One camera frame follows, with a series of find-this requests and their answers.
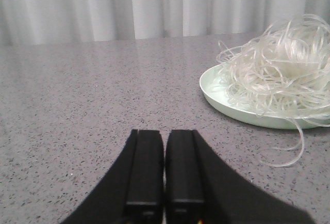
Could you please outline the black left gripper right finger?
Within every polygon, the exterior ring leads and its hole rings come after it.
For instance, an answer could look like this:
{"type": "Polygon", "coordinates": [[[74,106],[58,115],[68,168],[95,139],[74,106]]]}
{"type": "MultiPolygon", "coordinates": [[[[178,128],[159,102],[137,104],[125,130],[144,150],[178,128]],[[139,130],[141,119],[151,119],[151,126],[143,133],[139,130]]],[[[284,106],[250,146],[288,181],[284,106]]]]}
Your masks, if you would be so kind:
{"type": "Polygon", "coordinates": [[[231,169],[196,130],[173,130],[166,148],[167,223],[313,223],[231,169]]]}

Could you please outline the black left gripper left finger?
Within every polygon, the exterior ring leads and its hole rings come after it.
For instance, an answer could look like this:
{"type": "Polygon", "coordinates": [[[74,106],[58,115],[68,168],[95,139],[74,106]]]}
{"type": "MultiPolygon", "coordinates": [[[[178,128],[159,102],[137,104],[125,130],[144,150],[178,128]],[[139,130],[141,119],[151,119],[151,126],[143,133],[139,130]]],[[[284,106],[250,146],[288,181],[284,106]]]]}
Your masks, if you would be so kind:
{"type": "Polygon", "coordinates": [[[163,169],[160,132],[132,130],[110,169],[63,223],[162,223],[163,169]]]}

